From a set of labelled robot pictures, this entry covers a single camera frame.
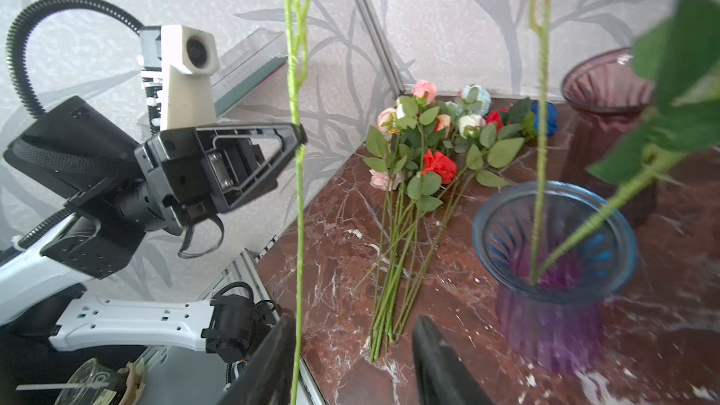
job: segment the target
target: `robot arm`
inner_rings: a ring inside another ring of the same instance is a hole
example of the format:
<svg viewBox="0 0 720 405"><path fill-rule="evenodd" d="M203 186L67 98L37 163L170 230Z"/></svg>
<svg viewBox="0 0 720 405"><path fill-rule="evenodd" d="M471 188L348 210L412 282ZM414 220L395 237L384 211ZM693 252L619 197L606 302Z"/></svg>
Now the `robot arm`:
<svg viewBox="0 0 720 405"><path fill-rule="evenodd" d="M215 124L210 76L218 54L211 34L183 25L137 33L143 81L152 92L148 106L156 110L150 117L160 115L151 120L154 135L139 144L76 96L48 112L35 109L37 121L4 153L11 166L62 195L68 214L29 248L0 260L6 329L22 334L17 323L50 298L123 269L147 232L190 235L199 222L217 221L272 191L306 142L290 123ZM265 157L253 143L258 139L277 140L279 149ZM252 297L239 295L147 303L100 301L85 292L45 316L57 350L177 345L234 361L268 331Z"/></svg>

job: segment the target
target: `purple glass vase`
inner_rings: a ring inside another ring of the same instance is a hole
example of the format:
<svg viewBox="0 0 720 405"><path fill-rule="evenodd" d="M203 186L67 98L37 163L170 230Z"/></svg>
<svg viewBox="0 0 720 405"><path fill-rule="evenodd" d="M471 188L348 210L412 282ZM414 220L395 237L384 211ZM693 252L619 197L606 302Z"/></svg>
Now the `purple glass vase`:
<svg viewBox="0 0 720 405"><path fill-rule="evenodd" d="M609 51L572 68L562 81L562 95L577 116L577 126L560 181L603 198L614 194L616 186L590 175L585 168L605 157L620 138L637 127L640 113L653 101L653 83L636 76L630 60L626 49ZM634 226L645 221L656 204L656 187L651 184L621 211Z"/></svg>
<svg viewBox="0 0 720 405"><path fill-rule="evenodd" d="M475 216L477 255L499 282L499 328L528 363L554 373L589 369L602 357L599 302L635 271L635 234L616 211L530 285L535 195L535 182L504 188ZM538 264L604 203L574 184L548 182Z"/></svg>

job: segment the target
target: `red rose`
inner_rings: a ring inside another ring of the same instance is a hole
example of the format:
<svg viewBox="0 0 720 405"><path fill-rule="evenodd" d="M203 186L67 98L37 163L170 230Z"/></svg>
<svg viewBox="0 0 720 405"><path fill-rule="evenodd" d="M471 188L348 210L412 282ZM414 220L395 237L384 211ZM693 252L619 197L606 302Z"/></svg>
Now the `red rose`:
<svg viewBox="0 0 720 405"><path fill-rule="evenodd" d="M457 176L457 166L455 166L455 162L439 151L433 154L433 151L428 149L427 153L423 155L423 159L425 160L423 174L438 174L443 179L443 185L452 182L452 179Z"/></svg>
<svg viewBox="0 0 720 405"><path fill-rule="evenodd" d="M503 118L500 117L500 113L497 111L491 112L491 114L486 119L487 123L495 122L495 128L500 130L503 127Z"/></svg>

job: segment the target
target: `marble table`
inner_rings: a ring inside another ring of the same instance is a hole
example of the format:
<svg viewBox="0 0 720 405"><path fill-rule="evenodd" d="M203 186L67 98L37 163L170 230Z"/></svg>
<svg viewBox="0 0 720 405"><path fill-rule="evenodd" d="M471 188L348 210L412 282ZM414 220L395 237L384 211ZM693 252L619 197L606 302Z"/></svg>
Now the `marble table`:
<svg viewBox="0 0 720 405"><path fill-rule="evenodd" d="M559 110L550 180L560 174L574 128L570 108ZM306 208L302 353L330 405L417 404L409 330L375 364L367 360L374 285L353 288L377 257L371 245L384 193L368 184L365 154L360 148ZM533 180L535 160L534 148L524 148L502 175ZM549 374L527 365L498 333L498 284L471 235L475 213L497 190L476 183L445 233L408 328L418 314L431 317L498 405L711 403L720 393L720 151L695 156L672 175L684 187L659 186L656 212L636 228L635 275L603 303L604 361L594 370ZM268 292L288 312L296 239L288 230L258 263Z"/></svg>

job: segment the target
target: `wall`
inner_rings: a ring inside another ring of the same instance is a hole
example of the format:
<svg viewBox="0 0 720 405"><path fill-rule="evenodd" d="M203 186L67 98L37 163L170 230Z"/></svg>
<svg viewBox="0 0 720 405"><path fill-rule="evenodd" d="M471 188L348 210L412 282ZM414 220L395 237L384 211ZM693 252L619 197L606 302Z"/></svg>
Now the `wall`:
<svg viewBox="0 0 720 405"><path fill-rule="evenodd" d="M469 83L537 95L528 0L372 0L405 81L442 90ZM673 0L552 0L551 94L584 59L618 47L672 12Z"/></svg>
<svg viewBox="0 0 720 405"><path fill-rule="evenodd" d="M0 4L0 33L33 0ZM220 54L263 26L284 28L282 0L108 0L146 25L182 23L211 32ZM358 20L353 0L314 0L310 22L310 76L300 93L301 120L309 138L304 189L310 199L362 142L377 113L392 103L379 62ZM27 50L30 78L41 102L52 107L80 95L137 140L149 134L145 96L135 57L137 37L113 19L86 11L65 12L33 32ZM242 122L289 121L286 71L277 72L224 117ZM31 123L17 100L5 65L0 67L0 146ZM294 174L286 170L279 188L223 216L227 233L219 250L200 259L176 256L181 239L156 232L145 239L130 265L88 287L127 299L195 299L242 248L262 249L292 223ZM0 163L0 245L31 230L62 200ZM211 224L195 244L218 237Z"/></svg>

